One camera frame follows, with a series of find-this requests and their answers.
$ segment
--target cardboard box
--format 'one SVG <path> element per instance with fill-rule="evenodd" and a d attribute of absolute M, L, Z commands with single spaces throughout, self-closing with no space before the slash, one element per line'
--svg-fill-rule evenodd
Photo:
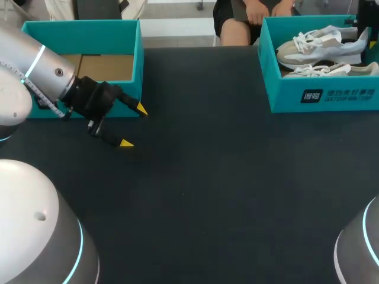
<path fill-rule="evenodd" d="M 144 50 L 138 20 L 26 22 L 22 28 L 49 49 L 76 66 L 79 78 L 88 76 L 122 87 L 141 100 Z M 63 112 L 67 109 L 57 103 Z M 81 117 L 74 113 L 73 118 Z M 116 101 L 107 117 L 138 117 Z M 57 118 L 33 100 L 29 118 Z"/>
<path fill-rule="evenodd" d="M 272 112 L 363 111 L 379 109 L 379 76 L 282 78 L 275 50 L 299 32 L 328 25 L 348 27 L 348 15 L 265 18 L 258 48 Z M 379 47 L 367 52 L 366 64 L 378 60 Z"/>

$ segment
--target knee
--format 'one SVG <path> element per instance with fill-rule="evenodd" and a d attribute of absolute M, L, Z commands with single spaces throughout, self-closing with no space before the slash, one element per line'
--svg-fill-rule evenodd
<path fill-rule="evenodd" d="M 250 27 L 244 22 L 228 19 L 221 28 L 222 46 L 248 46 L 250 44 Z"/>

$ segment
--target logo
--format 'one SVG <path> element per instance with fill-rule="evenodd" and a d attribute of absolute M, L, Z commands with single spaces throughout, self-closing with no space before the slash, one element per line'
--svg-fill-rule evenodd
<path fill-rule="evenodd" d="M 315 89 L 315 90 L 305 90 L 303 96 L 301 97 L 301 103 L 312 103 L 319 102 L 321 100 L 321 96 L 323 93 L 323 89 Z"/>

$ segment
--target white sneaker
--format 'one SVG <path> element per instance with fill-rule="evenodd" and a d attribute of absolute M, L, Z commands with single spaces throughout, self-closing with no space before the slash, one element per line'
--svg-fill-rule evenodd
<path fill-rule="evenodd" d="M 278 62 L 292 70 L 304 64 L 314 65 L 328 60 L 336 63 L 359 64 L 361 53 L 368 42 L 368 28 L 353 43 L 343 44 L 343 40 L 352 39 L 355 28 L 336 28 L 328 26 L 319 31 L 300 33 L 278 48 Z"/>
<path fill-rule="evenodd" d="M 355 67 L 339 63 L 331 67 L 304 65 L 284 76 L 284 78 L 326 77 L 326 76 L 379 76 L 379 65 L 372 62 L 366 67 Z"/>

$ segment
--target hand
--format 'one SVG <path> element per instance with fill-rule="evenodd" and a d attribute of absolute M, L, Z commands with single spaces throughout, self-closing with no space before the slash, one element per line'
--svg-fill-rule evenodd
<path fill-rule="evenodd" d="M 272 10 L 273 17 L 292 16 L 293 0 L 282 0 Z"/>
<path fill-rule="evenodd" d="M 263 18 L 270 16 L 267 7 L 258 0 L 245 0 L 250 25 L 262 25 Z"/>

